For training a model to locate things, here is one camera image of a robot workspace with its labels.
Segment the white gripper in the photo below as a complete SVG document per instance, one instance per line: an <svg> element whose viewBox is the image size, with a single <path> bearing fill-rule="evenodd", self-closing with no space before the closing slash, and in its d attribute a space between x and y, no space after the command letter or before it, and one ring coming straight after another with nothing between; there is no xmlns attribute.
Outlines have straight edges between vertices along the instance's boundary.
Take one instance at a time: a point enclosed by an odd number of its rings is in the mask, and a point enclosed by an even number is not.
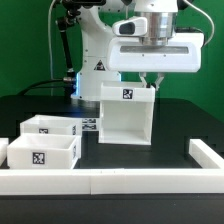
<svg viewBox="0 0 224 224"><path fill-rule="evenodd" d="M203 42L202 33L177 33L165 46L143 45L138 37L116 37L109 43L107 68L139 72L144 88L148 88L146 72L161 72L154 82L159 90L164 73L192 73L200 69Z"/></svg>

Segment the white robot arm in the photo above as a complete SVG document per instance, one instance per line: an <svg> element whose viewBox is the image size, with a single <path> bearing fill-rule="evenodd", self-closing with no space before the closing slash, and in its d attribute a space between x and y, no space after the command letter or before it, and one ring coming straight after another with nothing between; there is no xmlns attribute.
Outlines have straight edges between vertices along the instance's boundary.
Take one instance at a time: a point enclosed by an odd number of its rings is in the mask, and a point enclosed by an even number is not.
<svg viewBox="0 0 224 224"><path fill-rule="evenodd" d="M118 81L123 72L141 79L155 73L157 87L167 73L200 69L204 34L178 28L176 17L187 0L62 0L66 24L78 22L83 41L83 65L75 97L84 102L100 99L104 81Z"/></svg>

